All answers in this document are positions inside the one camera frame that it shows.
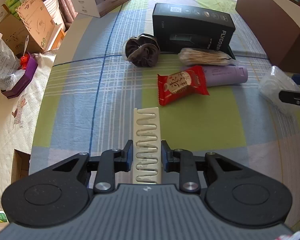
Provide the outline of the red small toy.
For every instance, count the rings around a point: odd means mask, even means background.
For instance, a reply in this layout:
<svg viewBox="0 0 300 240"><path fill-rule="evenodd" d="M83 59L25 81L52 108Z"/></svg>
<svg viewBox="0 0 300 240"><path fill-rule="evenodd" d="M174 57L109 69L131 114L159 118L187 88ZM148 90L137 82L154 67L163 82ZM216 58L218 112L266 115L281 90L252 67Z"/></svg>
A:
<svg viewBox="0 0 300 240"><path fill-rule="evenodd" d="M23 55L20 58L20 69L23 69L23 70L26 69L29 59L30 59L30 55L27 53L27 46L29 44L29 39L30 39L29 35L27 35L25 44L24 44Z"/></svg>

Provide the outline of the pink curtain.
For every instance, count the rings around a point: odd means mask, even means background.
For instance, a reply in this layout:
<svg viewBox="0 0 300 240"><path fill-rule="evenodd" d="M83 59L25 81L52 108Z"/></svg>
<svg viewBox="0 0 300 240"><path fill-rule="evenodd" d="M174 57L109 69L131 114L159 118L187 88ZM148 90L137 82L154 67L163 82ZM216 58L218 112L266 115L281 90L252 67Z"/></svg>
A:
<svg viewBox="0 0 300 240"><path fill-rule="evenodd" d="M61 3L61 10L65 17L65 21L68 24L71 24L77 16L75 12L73 3L71 0L58 0Z"/></svg>

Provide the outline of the brown cardboard box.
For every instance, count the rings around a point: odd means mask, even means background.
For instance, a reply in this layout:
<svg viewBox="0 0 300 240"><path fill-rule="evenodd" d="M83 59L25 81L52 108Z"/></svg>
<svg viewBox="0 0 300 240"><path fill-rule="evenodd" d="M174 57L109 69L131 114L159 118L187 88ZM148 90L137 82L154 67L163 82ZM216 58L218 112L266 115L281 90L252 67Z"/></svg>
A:
<svg viewBox="0 0 300 240"><path fill-rule="evenodd" d="M2 39L15 55L23 52L27 37L26 50L30 53L44 53L59 47L65 33L62 26L54 22L43 0L25 0L16 12L19 19L9 14L0 22Z"/></svg>

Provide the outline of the large brown storage box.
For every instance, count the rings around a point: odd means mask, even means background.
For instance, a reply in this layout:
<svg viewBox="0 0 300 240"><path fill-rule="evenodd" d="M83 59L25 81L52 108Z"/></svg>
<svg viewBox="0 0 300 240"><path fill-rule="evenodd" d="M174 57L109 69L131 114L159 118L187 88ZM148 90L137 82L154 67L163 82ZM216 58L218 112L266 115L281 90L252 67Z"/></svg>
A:
<svg viewBox="0 0 300 240"><path fill-rule="evenodd" d="M287 72L300 73L300 2L237 0L236 11L273 65Z"/></svg>

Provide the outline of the purple small box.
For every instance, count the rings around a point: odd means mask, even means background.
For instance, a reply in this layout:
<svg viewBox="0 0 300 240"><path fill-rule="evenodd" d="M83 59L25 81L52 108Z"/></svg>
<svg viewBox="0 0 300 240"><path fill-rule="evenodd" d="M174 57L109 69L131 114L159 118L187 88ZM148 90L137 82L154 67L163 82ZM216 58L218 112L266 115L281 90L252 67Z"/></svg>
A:
<svg viewBox="0 0 300 240"><path fill-rule="evenodd" d="M10 90L1 90L1 93L8 99L16 98L24 91L32 81L38 67L38 63L33 55L26 53L25 56L28 59L27 66L25 69L21 69L20 75L17 74L17 81L14 83L14 86Z"/></svg>

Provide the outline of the white paper stack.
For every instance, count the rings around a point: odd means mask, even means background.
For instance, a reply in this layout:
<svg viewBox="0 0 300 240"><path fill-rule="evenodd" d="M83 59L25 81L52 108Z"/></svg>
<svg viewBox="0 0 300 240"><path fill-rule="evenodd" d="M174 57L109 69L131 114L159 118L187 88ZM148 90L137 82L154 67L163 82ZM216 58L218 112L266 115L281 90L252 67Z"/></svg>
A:
<svg viewBox="0 0 300 240"><path fill-rule="evenodd" d="M63 31L65 31L65 24L59 9L59 1L58 0L43 0L43 3L48 10L51 18L55 22L56 25L61 25Z"/></svg>

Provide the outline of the red snack packet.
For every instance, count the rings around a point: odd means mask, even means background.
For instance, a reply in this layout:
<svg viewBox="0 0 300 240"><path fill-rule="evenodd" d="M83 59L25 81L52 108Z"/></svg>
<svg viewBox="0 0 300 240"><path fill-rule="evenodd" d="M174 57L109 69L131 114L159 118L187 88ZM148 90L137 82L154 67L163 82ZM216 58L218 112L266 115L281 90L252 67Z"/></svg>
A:
<svg viewBox="0 0 300 240"><path fill-rule="evenodd" d="M166 106L190 94L210 95L202 66L171 74L157 75L159 105Z"/></svg>

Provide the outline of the white floral cloth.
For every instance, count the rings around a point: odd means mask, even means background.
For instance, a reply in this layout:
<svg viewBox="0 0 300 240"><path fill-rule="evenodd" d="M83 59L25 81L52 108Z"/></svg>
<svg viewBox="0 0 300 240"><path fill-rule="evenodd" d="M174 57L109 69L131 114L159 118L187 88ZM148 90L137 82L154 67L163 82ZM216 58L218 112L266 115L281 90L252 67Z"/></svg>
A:
<svg viewBox="0 0 300 240"><path fill-rule="evenodd" d="M11 184L14 151L30 154L44 91L57 50L35 54L38 67L34 77L16 98L8 99L0 91L0 211L1 195Z"/></svg>

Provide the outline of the dark brown hair scrunchie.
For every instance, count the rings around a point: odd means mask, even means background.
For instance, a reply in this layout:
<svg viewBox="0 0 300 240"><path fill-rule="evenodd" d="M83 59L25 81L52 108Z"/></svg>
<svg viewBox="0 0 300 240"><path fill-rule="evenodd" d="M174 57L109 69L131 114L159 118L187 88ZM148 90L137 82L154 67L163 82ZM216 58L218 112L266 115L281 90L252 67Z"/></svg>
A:
<svg viewBox="0 0 300 240"><path fill-rule="evenodd" d="M154 67L160 55L157 39L150 34L129 38L122 46L122 57L136 67Z"/></svg>

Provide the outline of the black Flyco product box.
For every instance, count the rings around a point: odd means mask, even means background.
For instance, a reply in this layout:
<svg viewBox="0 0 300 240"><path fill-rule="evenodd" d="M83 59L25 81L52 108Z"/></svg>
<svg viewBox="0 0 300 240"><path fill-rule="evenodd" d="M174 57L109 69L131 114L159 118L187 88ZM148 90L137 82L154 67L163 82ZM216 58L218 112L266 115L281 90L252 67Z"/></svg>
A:
<svg viewBox="0 0 300 240"><path fill-rule="evenodd" d="M230 14L190 5L156 3L153 33L160 50L179 53L183 48L234 54L230 41L236 30Z"/></svg>

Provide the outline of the purple cream tube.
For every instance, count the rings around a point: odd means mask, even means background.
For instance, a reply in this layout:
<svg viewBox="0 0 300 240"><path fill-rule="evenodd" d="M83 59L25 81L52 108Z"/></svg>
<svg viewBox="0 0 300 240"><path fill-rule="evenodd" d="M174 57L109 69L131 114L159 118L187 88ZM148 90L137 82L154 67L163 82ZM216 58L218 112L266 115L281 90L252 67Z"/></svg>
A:
<svg viewBox="0 0 300 240"><path fill-rule="evenodd" d="M205 83L206 87L237 85L247 82L248 71L241 66L201 66L184 67L179 74L195 85Z"/></svg>

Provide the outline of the cream slotted plastic rack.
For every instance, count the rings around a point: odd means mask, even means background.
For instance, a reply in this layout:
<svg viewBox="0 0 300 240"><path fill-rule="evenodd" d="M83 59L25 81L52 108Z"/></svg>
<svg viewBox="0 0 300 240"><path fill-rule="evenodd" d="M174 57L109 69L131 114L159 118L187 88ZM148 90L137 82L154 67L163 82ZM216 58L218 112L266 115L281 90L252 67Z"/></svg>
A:
<svg viewBox="0 0 300 240"><path fill-rule="evenodd" d="M134 109L134 184L161 184L161 129L158 107Z"/></svg>

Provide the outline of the bag of wooden toothpicks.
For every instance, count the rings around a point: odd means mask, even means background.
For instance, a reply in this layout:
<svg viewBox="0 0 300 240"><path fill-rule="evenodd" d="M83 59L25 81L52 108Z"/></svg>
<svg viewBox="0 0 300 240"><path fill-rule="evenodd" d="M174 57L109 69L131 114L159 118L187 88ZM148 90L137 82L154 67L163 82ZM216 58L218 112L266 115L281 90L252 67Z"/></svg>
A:
<svg viewBox="0 0 300 240"><path fill-rule="evenodd" d="M237 64L237 61L230 55L216 50L183 48L178 57L181 63L186 66L229 66Z"/></svg>

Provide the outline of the clear plastic bag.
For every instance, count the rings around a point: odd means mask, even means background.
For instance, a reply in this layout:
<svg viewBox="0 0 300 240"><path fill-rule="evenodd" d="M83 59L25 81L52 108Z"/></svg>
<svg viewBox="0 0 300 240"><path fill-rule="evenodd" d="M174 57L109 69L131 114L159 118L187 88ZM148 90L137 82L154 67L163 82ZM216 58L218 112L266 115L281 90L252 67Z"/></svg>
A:
<svg viewBox="0 0 300 240"><path fill-rule="evenodd" d="M0 33L0 90L11 90L24 74L20 60L4 42Z"/></svg>

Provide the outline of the checkered tablecloth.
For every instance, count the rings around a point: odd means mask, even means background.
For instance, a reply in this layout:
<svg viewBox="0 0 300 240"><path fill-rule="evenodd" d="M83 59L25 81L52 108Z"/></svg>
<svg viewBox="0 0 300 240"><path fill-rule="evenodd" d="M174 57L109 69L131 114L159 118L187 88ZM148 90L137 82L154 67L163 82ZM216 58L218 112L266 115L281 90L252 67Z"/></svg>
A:
<svg viewBox="0 0 300 240"><path fill-rule="evenodd" d="M237 0L130 0L102 18L78 15L52 67L31 152L36 172L77 152L98 155L133 135L135 108L158 106L157 76L178 72L177 55L162 54L154 68L122 57L132 36L152 33L156 3L224 11L236 30L230 47L248 71L242 85L212 87L160 108L161 137L172 148L215 151L283 182L293 195L287 224L300 229L300 110L280 113L258 91L271 68L267 55L236 12Z"/></svg>

